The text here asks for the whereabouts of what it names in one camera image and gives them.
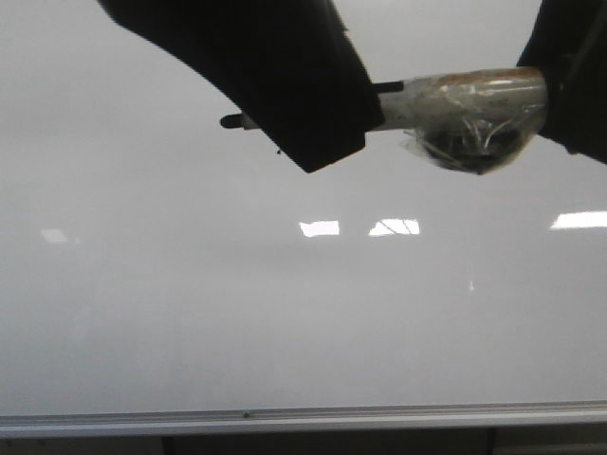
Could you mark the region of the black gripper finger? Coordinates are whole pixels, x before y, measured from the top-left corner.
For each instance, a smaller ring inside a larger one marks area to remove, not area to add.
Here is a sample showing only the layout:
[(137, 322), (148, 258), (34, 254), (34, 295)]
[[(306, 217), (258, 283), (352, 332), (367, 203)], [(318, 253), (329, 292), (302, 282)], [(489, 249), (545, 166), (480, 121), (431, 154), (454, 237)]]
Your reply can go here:
[(118, 25), (170, 53), (313, 173), (384, 121), (331, 1), (103, 1)]
[(606, 3), (542, 1), (518, 66), (538, 68), (548, 102), (540, 136), (606, 162)]

